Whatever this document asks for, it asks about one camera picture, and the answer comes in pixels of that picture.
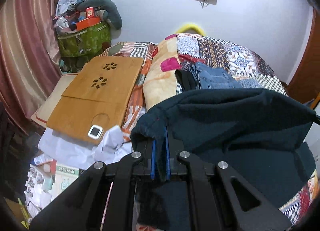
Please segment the white crumpled cloth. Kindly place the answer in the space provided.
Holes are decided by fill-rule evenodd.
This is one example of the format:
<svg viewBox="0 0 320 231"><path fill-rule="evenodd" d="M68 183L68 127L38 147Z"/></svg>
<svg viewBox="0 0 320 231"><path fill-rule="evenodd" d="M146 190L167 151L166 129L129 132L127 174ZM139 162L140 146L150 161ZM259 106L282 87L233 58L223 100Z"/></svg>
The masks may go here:
<svg viewBox="0 0 320 231"><path fill-rule="evenodd" d="M38 148L58 163L82 170L98 161L116 163L133 152L132 144L124 141L123 133L117 125L104 133L97 146L47 128Z"/></svg>

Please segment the green patterned storage bag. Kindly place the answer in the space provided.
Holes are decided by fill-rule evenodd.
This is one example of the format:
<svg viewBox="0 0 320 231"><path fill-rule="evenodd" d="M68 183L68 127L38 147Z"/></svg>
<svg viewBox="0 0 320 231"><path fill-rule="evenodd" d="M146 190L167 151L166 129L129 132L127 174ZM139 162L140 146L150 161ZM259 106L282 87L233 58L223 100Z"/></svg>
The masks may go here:
<svg viewBox="0 0 320 231"><path fill-rule="evenodd" d="M57 37L62 57L94 55L103 50L110 42L110 27L106 22L100 22L76 33Z"/></svg>

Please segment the dark teal sweatpants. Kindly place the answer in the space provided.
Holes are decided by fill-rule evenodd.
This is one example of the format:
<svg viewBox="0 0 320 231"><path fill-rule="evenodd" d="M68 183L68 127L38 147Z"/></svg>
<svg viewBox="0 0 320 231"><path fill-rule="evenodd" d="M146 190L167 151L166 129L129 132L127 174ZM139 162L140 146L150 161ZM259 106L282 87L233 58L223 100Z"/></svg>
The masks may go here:
<svg viewBox="0 0 320 231"><path fill-rule="evenodd" d="M229 163L298 224L316 193L308 182L315 160L304 141L315 111L264 88L198 89L150 108L131 131L133 146L156 143L156 175L163 180L165 130L205 162Z"/></svg>

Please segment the wooden lap desk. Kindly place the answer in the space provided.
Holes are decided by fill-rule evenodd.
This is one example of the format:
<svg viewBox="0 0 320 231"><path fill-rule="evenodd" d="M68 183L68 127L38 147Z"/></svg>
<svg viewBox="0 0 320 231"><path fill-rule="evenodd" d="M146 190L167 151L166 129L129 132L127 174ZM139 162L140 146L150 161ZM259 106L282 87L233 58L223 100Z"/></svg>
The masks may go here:
<svg viewBox="0 0 320 231"><path fill-rule="evenodd" d="M123 123L142 64L140 57L94 57L63 92L47 127L98 145L107 130ZM97 140L87 135L92 125L103 128Z"/></svg>

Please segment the folded blue jeans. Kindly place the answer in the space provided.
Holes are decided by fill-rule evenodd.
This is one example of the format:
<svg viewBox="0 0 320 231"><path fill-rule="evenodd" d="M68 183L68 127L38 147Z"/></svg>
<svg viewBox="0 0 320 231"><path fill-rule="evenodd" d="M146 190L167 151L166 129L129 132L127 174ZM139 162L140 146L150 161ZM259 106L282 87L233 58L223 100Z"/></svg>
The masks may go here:
<svg viewBox="0 0 320 231"><path fill-rule="evenodd" d="M260 86L254 79L236 80L223 68L211 68L200 62L187 70L177 69L175 75L183 91L196 89L255 88Z"/></svg>

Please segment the white square gadget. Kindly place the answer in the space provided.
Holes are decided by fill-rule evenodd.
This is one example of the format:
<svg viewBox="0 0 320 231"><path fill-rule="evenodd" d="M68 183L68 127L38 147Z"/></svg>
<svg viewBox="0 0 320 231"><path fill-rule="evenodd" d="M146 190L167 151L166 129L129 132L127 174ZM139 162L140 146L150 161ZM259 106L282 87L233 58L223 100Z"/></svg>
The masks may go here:
<svg viewBox="0 0 320 231"><path fill-rule="evenodd" d="M101 126L92 125L87 135L91 139L97 140L101 137L102 133L103 133L103 128Z"/></svg>

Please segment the patchwork patterned bedspread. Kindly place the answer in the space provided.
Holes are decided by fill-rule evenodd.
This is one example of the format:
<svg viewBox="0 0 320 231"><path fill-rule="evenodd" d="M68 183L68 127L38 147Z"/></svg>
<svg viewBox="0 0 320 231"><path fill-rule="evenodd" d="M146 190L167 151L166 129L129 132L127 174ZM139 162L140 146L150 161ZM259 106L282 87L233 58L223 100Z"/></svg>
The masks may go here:
<svg viewBox="0 0 320 231"><path fill-rule="evenodd" d="M210 68L222 68L236 80L253 79L250 87L263 87L287 95L273 69L257 53L231 41L198 34L179 33L165 38L174 39L177 69L188 71L200 62Z"/></svg>

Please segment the striped maroon curtain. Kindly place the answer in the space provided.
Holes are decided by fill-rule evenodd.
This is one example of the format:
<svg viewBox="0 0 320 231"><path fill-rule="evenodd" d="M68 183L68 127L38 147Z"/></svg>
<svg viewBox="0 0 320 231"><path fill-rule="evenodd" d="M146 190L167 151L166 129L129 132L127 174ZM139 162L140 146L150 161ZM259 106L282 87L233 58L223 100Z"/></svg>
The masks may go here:
<svg viewBox="0 0 320 231"><path fill-rule="evenodd" d="M58 1L1 1L1 103L25 133L61 76L53 28Z"/></svg>

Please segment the yellow round object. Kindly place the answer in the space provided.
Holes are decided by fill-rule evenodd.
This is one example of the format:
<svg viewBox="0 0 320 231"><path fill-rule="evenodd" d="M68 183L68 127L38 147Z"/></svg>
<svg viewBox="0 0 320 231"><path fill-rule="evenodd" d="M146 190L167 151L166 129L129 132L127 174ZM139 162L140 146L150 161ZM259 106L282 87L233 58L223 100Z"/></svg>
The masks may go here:
<svg viewBox="0 0 320 231"><path fill-rule="evenodd" d="M205 36L206 33L204 32L204 30L198 26L197 24L194 23L186 23L183 26L181 26L180 28L177 29L176 33L187 33L189 31L193 31L195 34L199 34L201 36Z"/></svg>

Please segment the orange red box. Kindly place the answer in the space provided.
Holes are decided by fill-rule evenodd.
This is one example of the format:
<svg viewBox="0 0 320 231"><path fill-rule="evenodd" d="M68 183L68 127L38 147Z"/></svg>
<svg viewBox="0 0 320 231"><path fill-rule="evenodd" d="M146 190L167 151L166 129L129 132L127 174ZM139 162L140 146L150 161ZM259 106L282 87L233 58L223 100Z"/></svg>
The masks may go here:
<svg viewBox="0 0 320 231"><path fill-rule="evenodd" d="M100 17L89 17L89 18L85 18L81 21L79 21L77 24L76 24L76 29L77 30L82 30L82 29L86 29L88 27L92 27L98 23L101 22L101 19Z"/></svg>

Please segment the grey plush toy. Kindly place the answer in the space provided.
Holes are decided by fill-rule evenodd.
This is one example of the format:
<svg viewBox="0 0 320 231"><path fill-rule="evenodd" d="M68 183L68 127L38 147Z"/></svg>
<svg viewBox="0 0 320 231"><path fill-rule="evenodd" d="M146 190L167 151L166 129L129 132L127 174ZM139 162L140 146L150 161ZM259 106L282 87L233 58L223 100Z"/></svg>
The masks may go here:
<svg viewBox="0 0 320 231"><path fill-rule="evenodd" d="M121 16L116 5L111 0L85 0L77 5L76 10L79 12L83 12L89 7L103 10L103 21L109 21L116 30L122 28L123 22Z"/></svg>

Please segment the cream floral blanket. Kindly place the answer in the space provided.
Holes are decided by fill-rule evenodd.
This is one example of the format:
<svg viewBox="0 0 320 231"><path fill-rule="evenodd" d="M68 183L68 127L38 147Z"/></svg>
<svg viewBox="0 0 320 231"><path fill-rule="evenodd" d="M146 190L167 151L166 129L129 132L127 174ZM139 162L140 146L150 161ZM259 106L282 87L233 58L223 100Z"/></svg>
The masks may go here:
<svg viewBox="0 0 320 231"><path fill-rule="evenodd" d="M171 36L159 43L152 54L152 64L143 84L147 110L176 95L175 70L179 68L177 37Z"/></svg>

